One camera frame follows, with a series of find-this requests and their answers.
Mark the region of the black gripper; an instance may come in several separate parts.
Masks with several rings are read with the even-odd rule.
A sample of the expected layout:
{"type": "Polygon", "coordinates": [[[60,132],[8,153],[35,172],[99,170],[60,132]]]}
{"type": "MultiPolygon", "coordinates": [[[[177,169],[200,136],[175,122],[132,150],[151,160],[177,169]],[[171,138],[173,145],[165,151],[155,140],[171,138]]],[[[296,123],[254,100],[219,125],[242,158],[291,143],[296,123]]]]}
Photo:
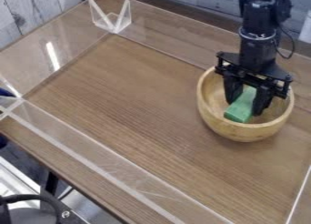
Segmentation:
{"type": "Polygon", "coordinates": [[[256,89],[252,100],[252,115],[259,116],[268,108],[274,97],[286,98],[292,77],[278,65],[278,31],[255,34],[243,27],[238,31],[238,53],[220,51],[216,54],[216,73],[223,76],[224,96],[232,104],[243,92],[243,86],[256,89]]]}

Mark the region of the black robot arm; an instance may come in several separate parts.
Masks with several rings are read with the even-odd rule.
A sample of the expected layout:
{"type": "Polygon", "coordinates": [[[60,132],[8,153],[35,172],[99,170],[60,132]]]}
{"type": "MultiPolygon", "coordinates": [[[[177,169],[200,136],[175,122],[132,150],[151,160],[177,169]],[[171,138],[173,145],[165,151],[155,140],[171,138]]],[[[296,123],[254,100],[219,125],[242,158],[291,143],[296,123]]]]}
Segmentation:
{"type": "Polygon", "coordinates": [[[274,97],[286,99],[292,82],[291,74],[280,67],[276,57],[284,29],[291,17],[291,0],[239,0],[242,26],[238,30],[239,53],[220,51],[215,72],[223,76],[224,97],[232,104],[243,93],[243,86],[255,88],[251,113],[262,115],[274,97]]]}

